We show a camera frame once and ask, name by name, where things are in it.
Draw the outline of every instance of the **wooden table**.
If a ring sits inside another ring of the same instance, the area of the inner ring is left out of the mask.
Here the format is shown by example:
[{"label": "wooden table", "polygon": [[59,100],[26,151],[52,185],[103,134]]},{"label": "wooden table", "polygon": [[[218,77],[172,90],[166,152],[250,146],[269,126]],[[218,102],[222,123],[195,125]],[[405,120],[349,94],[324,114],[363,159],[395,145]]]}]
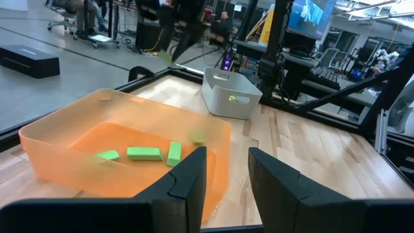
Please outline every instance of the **wooden table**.
[{"label": "wooden table", "polygon": [[[168,76],[132,94],[209,114],[201,86]],[[251,120],[221,118],[232,125],[230,185],[202,227],[260,224],[248,176],[248,148],[256,146],[315,181],[350,198],[412,198],[414,192],[358,135],[260,105]],[[30,197],[92,197],[36,178],[20,146],[0,153],[0,206]]]}]

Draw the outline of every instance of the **computer screen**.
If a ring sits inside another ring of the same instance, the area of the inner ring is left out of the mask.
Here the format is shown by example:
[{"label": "computer screen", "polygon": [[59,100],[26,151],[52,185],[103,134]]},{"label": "computer screen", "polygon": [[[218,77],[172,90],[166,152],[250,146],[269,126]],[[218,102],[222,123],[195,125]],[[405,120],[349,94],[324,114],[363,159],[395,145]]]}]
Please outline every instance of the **computer screen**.
[{"label": "computer screen", "polygon": [[295,0],[288,30],[312,39],[322,39],[335,3],[336,0]]}]

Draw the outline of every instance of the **black case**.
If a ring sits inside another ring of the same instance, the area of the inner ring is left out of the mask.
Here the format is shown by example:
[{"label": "black case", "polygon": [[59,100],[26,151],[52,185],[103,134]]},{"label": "black case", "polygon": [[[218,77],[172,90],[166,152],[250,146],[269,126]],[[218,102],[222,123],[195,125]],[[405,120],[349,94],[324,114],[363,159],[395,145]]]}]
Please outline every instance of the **black case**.
[{"label": "black case", "polygon": [[58,57],[24,45],[0,47],[0,64],[33,78],[60,74]]}]

